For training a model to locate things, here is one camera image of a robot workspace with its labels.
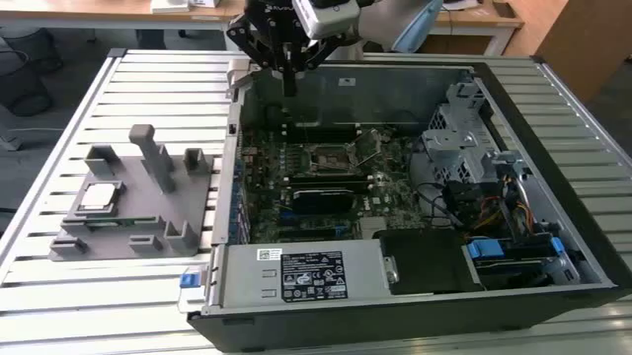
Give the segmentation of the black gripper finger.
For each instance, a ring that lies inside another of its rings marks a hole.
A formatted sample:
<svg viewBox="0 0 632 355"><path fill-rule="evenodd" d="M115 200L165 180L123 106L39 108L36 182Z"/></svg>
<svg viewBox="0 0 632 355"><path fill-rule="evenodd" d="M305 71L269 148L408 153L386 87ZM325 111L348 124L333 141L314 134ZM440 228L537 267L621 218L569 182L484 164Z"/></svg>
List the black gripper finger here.
<svg viewBox="0 0 632 355"><path fill-rule="evenodd" d="M309 45L307 41L293 41L290 45L290 95L297 95L297 75L306 70L314 70L326 60L334 50L345 44L346 34L337 34L317 40Z"/></svg>
<svg viewBox="0 0 632 355"><path fill-rule="evenodd" d="M290 60L286 56L286 45L265 44L259 32L246 15L239 15L230 23L226 34L250 59L263 68L277 72L282 81L282 93L290 95Z"/></svg>

